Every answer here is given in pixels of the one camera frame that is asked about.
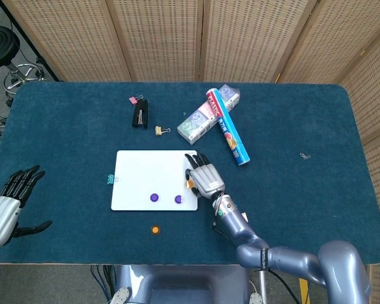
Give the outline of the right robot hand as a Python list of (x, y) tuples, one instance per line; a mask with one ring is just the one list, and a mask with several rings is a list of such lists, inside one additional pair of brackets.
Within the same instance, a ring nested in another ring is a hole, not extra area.
[(186, 169), (185, 178), (192, 180), (191, 191), (197, 197), (216, 200), (225, 191), (225, 183), (215, 166), (203, 153), (185, 154), (191, 168)]

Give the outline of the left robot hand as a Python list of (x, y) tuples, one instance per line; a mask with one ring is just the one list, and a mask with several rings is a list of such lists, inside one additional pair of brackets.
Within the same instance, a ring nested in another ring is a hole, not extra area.
[(19, 227), (18, 219), (37, 182), (45, 171), (35, 165), (13, 173), (0, 191), (0, 247), (13, 238), (20, 238), (45, 231), (53, 223), (47, 220), (33, 227)]

